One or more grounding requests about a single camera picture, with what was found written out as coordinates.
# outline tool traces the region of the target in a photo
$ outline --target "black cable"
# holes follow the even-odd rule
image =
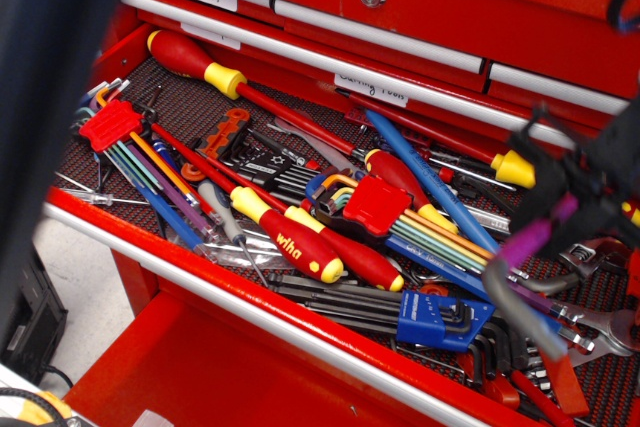
[[[49,372],[51,374],[56,374],[62,380],[64,380],[65,384],[67,384],[70,389],[73,389],[73,381],[69,378],[69,376],[67,374],[62,372],[60,369],[54,367],[53,365],[46,365],[45,364],[45,365],[42,366],[42,370],[44,370],[45,372]]]
[[[30,400],[51,416],[54,425],[57,425],[58,427],[68,427],[67,422],[64,420],[64,417],[62,417],[62,414],[58,412],[58,409],[56,409],[53,404],[51,404],[51,402],[43,399],[33,392],[22,389],[14,389],[12,387],[1,387],[0,395],[5,395],[8,397],[21,397],[23,399]]]
[[[626,2],[627,0],[611,0],[607,8],[607,22],[623,33],[637,30],[640,26],[640,17],[636,16],[629,19],[622,17],[622,9]]]

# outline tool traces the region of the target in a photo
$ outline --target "open drawer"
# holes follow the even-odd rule
[[[122,1],[135,9],[138,25],[103,53],[94,67],[93,84],[127,78],[131,85],[122,98],[143,104],[162,86],[154,106],[158,122],[185,143],[210,134],[231,108],[247,110],[261,131],[267,131],[273,118],[247,100],[230,101],[212,86],[179,77],[149,58],[147,38],[158,28],[189,34],[220,63],[241,70],[259,91],[308,113],[365,150],[374,145],[375,132],[363,131],[345,116],[354,104],[334,92],[341,74],[364,75],[363,82],[386,90],[408,89],[408,110],[425,119],[433,114],[442,125],[461,135],[476,135],[495,152],[504,149],[509,130],[523,126],[530,113],[492,99],[482,89],[474,93],[477,79],[472,77],[488,75],[481,65],[471,77],[460,74],[463,87],[458,87],[429,77],[433,66],[416,63],[404,71],[386,63],[384,56],[369,59],[365,51],[291,35],[269,10],[258,9],[256,20],[245,17],[253,12],[247,6],[239,10],[243,15],[236,15],[192,0]],[[124,11],[127,16],[132,12]],[[454,78],[450,74],[446,81]],[[447,110],[448,102],[467,110]],[[567,105],[569,113],[580,108]],[[575,126],[592,136],[609,118],[587,116],[588,122],[576,121]],[[542,126],[537,135],[554,148],[570,145],[550,126]],[[273,137],[312,155],[304,142],[277,133]],[[317,160],[326,167],[324,160]],[[89,146],[77,141],[70,142],[60,171],[91,187],[102,173]],[[56,186],[70,187],[62,180]],[[105,190],[118,198],[142,200],[118,172]],[[498,210],[482,197],[469,203]],[[356,333],[262,287],[250,269],[217,265],[162,239],[148,207],[97,208],[53,190],[45,213],[116,252],[137,314],[67,396],[74,410],[100,425],[130,425],[145,409],[175,425],[540,425],[469,388],[453,354],[429,351],[425,356],[387,336]],[[562,267],[532,259],[524,270],[547,277]],[[624,276],[598,272],[561,298],[603,311],[635,308],[637,301],[625,295],[626,282]],[[576,423],[635,425],[640,416],[634,396],[639,370],[637,354],[606,356],[578,367],[590,414]]]

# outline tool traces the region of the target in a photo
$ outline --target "red and yellow screwdriver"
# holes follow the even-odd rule
[[[302,250],[302,245],[298,240],[298,230],[310,230],[314,231],[311,239],[312,246],[306,247],[309,252],[315,250],[322,250],[327,248],[331,252],[337,252],[342,260],[353,270],[357,275],[362,277],[369,284],[376,286],[382,290],[399,291],[404,285],[404,279],[398,273],[398,271],[391,265],[391,263],[379,252],[376,252],[365,245],[352,241],[340,234],[326,228],[323,224],[315,220],[308,215],[304,210],[297,207],[288,207],[282,201],[272,197],[268,192],[260,189],[259,187],[248,188],[250,182],[237,176],[237,173],[219,162],[217,159],[208,157],[206,160],[196,152],[189,149],[187,146],[178,141],[169,132],[163,129],[158,124],[153,124],[152,129],[158,135],[160,135],[165,141],[171,144],[188,162],[193,164],[200,172],[204,173],[207,177],[213,180],[220,186],[222,190],[231,193],[231,200],[233,201],[233,207],[248,217],[256,221],[262,226],[269,236],[275,241],[276,245],[282,252],[282,248],[295,251]],[[213,168],[209,164],[213,164],[217,169],[225,174],[232,176],[238,183],[245,185],[244,188],[236,187],[236,185],[225,177],[221,172]],[[266,203],[269,203],[274,209],[284,213],[284,217],[280,215],[276,210],[269,209]],[[266,223],[271,222],[271,218],[275,219],[276,227],[280,230],[284,230],[284,225],[287,225],[286,234],[278,232],[276,228],[271,225],[268,226],[272,231],[267,230]],[[287,239],[291,238],[293,242],[287,243]],[[290,252],[283,252],[283,255],[289,260],[298,270],[309,275],[312,278],[323,280],[322,275],[318,275],[324,270],[313,272],[308,264],[301,262],[300,259],[290,259]],[[342,273],[342,263],[340,263],[339,272]],[[338,269],[335,269],[334,275],[338,274]]]
[[[204,80],[230,99],[235,100],[242,96],[275,116],[323,140],[340,152],[363,160],[364,151],[304,115],[249,86],[247,78],[242,73],[214,62],[202,47],[186,35],[169,30],[158,30],[149,36],[147,47],[158,63],[171,72]]]
[[[296,269],[326,283],[335,282],[340,278],[344,269],[342,261],[316,232],[269,207],[252,189],[237,187],[160,125],[153,124],[151,128],[188,162],[229,193],[233,207],[259,224],[274,241],[284,258]]]

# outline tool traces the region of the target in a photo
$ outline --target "tool chest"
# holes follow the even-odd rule
[[[150,55],[149,36],[158,30],[185,34],[216,62],[241,71],[259,93],[304,112],[363,151],[379,147],[379,136],[362,106],[337,88],[495,153],[508,151],[510,132],[527,124],[536,102],[545,101],[552,115],[593,139],[637,91],[640,40],[607,25],[608,0],[120,2],[91,86],[129,80],[120,99],[138,110],[158,94],[152,107],[158,124],[188,145],[210,135],[232,109],[243,109],[252,128],[313,157],[319,172],[328,162],[298,137],[269,129],[271,113],[170,72]],[[629,0],[627,8],[638,2]],[[572,146],[550,123],[537,125],[531,136],[554,154]],[[458,155],[424,136],[412,140]],[[363,168],[360,159],[350,160]],[[105,165],[99,166],[86,141],[74,138],[59,170],[94,187]],[[73,186],[59,178],[55,187]],[[521,187],[489,189],[515,205],[525,194]],[[104,190],[144,200],[117,171]],[[281,191],[283,198],[285,192],[291,189]],[[507,217],[486,192],[460,194],[472,208]],[[386,206],[389,195],[373,203]],[[548,425],[526,399],[516,410],[517,402],[505,394],[513,390],[492,382],[471,385],[455,352],[396,342],[393,334],[350,327],[334,322],[331,313],[298,305],[304,301],[285,293],[302,295],[307,287],[293,285],[305,277],[285,261],[262,271],[267,289],[249,265],[223,260],[233,254],[214,252],[218,265],[163,239],[174,236],[159,227],[148,206],[96,207],[58,189],[48,200],[47,215],[112,247],[137,315],[67,395],[75,411],[99,425],[132,425],[145,409],[174,425]],[[402,270],[405,290],[418,290],[416,277],[430,272],[397,253],[390,256]],[[522,269],[538,279],[567,273],[560,262],[537,257]],[[345,283],[354,279],[349,274]],[[601,269],[555,297],[603,312],[635,310],[627,284],[626,272]],[[448,287],[452,296],[466,298],[463,289]],[[437,284],[432,288],[431,294],[441,292]],[[597,335],[594,329],[579,332]],[[539,354],[530,349],[528,355]],[[637,425],[639,372],[637,353],[606,355],[576,367],[577,384],[558,382],[557,389],[566,391],[545,389],[544,395],[584,395],[588,409],[575,425]],[[529,375],[536,378],[535,369]],[[548,381],[540,375],[535,382],[544,387]],[[575,385],[579,391],[571,390]]]

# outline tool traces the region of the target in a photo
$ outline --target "combination wrench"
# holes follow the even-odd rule
[[[574,367],[607,354],[628,357],[634,352],[640,352],[640,342],[631,334],[631,329],[635,325],[635,311],[599,312],[573,304],[562,303],[561,305],[568,314],[565,318],[575,319],[575,323],[591,327],[600,333],[593,339],[595,347],[591,353],[583,354],[577,349],[569,351],[569,358]]]

